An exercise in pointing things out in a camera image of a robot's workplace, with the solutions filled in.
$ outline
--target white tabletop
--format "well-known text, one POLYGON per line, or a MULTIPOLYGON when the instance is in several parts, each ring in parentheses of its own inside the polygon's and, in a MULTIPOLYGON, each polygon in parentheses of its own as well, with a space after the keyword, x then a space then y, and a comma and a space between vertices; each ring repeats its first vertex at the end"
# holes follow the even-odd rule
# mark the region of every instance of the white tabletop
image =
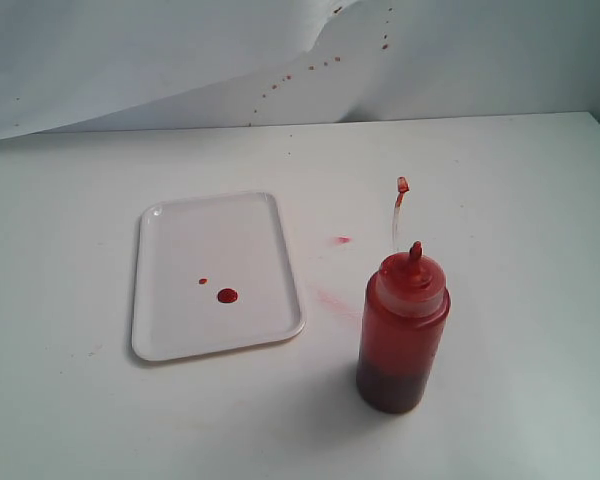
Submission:
POLYGON ((0 142, 0 480, 24 478, 600 478, 600 127, 576 113, 0 142), (353 369, 399 175, 403 240, 444 267, 452 308, 422 404, 393 417, 353 369), (141 363, 142 211, 260 189, 282 208, 304 332, 141 363))

